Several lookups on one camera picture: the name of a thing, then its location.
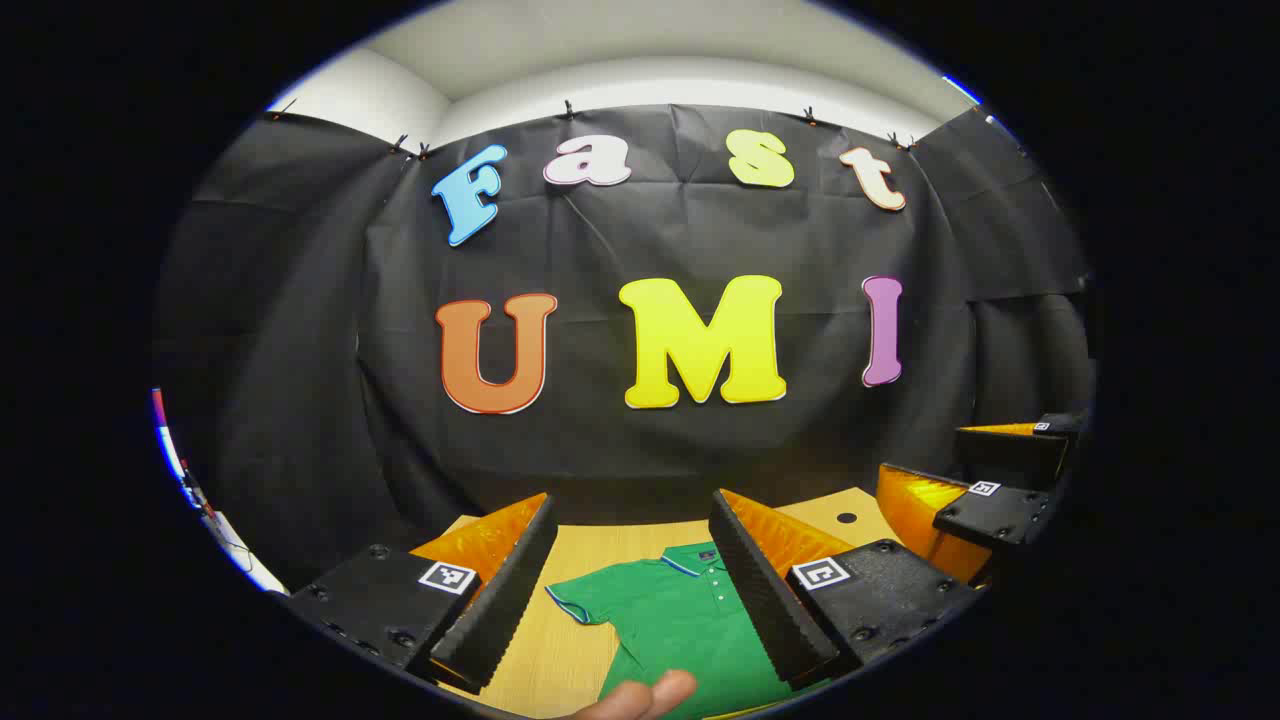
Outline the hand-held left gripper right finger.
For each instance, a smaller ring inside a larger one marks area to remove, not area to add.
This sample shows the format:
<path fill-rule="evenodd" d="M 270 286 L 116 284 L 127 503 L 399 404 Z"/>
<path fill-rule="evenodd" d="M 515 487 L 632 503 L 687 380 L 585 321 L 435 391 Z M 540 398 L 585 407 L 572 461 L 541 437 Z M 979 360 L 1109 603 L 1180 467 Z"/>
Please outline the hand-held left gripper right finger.
<path fill-rule="evenodd" d="M 712 502 L 719 556 L 794 689 L 901 656 L 986 594 L 895 539 L 852 546 L 728 489 Z"/>

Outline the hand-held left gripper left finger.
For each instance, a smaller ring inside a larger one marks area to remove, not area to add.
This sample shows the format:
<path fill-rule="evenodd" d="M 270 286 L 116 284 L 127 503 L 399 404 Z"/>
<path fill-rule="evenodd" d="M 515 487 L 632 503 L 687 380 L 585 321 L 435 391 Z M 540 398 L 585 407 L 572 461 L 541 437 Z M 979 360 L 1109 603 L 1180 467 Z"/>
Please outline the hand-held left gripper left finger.
<path fill-rule="evenodd" d="M 557 533 L 553 497 L 534 495 L 410 552 L 371 544 L 285 606 L 381 664 L 476 694 L 506 656 Z"/>

